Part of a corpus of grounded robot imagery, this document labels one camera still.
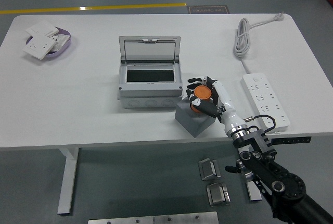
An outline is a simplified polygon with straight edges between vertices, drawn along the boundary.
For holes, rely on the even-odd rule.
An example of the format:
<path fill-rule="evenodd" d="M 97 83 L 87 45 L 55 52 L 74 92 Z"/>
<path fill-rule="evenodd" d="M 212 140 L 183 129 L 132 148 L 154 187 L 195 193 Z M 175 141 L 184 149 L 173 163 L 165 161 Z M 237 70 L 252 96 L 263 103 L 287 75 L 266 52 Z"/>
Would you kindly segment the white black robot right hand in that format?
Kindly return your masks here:
<path fill-rule="evenodd" d="M 187 80 L 187 97 L 192 110 L 217 118 L 224 125 L 224 131 L 231 137 L 246 129 L 245 121 L 236 113 L 231 97 L 224 85 L 208 76 Z"/>

